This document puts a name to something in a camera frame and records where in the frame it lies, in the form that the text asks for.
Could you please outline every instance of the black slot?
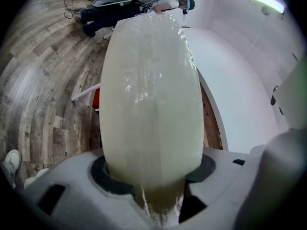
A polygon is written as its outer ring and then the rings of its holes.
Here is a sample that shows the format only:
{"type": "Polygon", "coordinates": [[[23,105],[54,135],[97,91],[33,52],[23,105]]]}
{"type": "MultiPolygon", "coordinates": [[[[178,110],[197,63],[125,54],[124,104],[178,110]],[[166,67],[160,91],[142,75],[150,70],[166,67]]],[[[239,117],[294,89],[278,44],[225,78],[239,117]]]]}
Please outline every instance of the black slot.
{"type": "Polygon", "coordinates": [[[245,161],[242,160],[242,159],[235,159],[235,160],[232,161],[232,163],[236,163],[238,165],[243,165],[245,163],[245,161]]]}
{"type": "Polygon", "coordinates": [[[179,223],[195,216],[206,207],[207,206],[203,202],[201,202],[196,196],[191,195],[191,192],[187,190],[180,210],[179,223]]]}
{"type": "Polygon", "coordinates": [[[51,215],[64,190],[65,187],[62,185],[53,185],[41,198],[38,207],[48,215],[51,215]]]}

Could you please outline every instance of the white pipe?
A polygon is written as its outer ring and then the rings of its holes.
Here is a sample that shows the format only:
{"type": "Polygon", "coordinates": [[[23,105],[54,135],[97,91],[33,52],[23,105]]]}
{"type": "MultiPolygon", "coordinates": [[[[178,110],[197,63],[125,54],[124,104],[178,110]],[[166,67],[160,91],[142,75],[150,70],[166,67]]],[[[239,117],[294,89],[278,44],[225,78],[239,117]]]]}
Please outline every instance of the white pipe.
{"type": "Polygon", "coordinates": [[[72,97],[72,98],[71,98],[71,101],[73,102],[74,100],[79,99],[80,97],[82,97],[82,96],[88,94],[89,92],[92,92],[92,91],[94,91],[94,90],[96,90],[96,89],[99,89],[99,88],[100,88],[100,83],[99,83],[99,84],[96,84],[95,86],[93,86],[93,87],[91,87],[91,88],[89,88],[89,89],[87,89],[87,90],[81,92],[80,94],[78,94],[78,95],[72,97]]]}

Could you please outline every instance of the white wall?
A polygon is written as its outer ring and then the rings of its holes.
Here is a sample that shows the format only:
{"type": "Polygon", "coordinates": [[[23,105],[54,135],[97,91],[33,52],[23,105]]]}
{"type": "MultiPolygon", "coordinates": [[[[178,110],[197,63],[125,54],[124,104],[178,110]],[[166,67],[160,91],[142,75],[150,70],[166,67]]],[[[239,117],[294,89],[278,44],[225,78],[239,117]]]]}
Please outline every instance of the white wall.
{"type": "MultiPolygon", "coordinates": [[[[306,41],[291,13],[284,15],[271,10],[269,16],[261,12],[263,4],[253,0],[214,0],[208,23],[211,30],[236,49],[260,77],[271,98],[273,88],[281,85],[306,49],[306,41]]],[[[288,125],[274,107],[279,131],[288,125]]]]}
{"type": "Polygon", "coordinates": [[[214,33],[201,29],[184,32],[213,106],[224,149],[249,153],[276,136],[273,109],[254,69],[214,33]]]}
{"type": "Polygon", "coordinates": [[[187,15],[181,9],[172,10],[171,13],[178,19],[180,25],[194,28],[204,28],[208,23],[214,0],[194,0],[196,6],[187,15]]]}

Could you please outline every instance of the person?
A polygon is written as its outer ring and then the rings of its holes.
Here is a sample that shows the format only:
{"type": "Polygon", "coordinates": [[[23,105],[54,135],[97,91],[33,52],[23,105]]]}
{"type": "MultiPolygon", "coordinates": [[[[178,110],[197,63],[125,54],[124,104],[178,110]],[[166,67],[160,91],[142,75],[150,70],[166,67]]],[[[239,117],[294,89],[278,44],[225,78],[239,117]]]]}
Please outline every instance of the person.
{"type": "MultiPolygon", "coordinates": [[[[18,150],[13,149],[5,156],[4,161],[0,164],[0,167],[4,173],[4,176],[8,180],[13,189],[16,188],[15,175],[21,163],[21,154],[18,150]]],[[[33,181],[42,176],[48,168],[40,170],[36,176],[27,178],[24,182],[24,188],[26,189],[33,181]]]]}
{"type": "MultiPolygon", "coordinates": [[[[184,11],[193,10],[195,8],[194,0],[157,0],[152,3],[152,7],[147,12],[164,12],[180,8],[184,11]]],[[[83,32],[89,37],[95,36],[95,32],[104,27],[115,26],[120,20],[134,17],[135,15],[145,12],[144,7],[136,2],[130,5],[118,7],[116,9],[81,9],[74,11],[74,18],[83,26],[83,32]]]]}

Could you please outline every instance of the dark pants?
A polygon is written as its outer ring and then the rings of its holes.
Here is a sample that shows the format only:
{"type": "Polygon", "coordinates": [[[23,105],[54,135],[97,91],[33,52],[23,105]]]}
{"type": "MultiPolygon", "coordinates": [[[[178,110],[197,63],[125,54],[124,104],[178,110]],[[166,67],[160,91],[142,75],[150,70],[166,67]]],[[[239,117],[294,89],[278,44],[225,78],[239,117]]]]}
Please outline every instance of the dark pants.
{"type": "Polygon", "coordinates": [[[131,4],[115,9],[86,9],[81,10],[81,23],[91,22],[83,27],[86,35],[93,37],[95,32],[103,27],[115,26],[117,21],[134,17],[140,14],[140,7],[136,4],[131,4]]]}

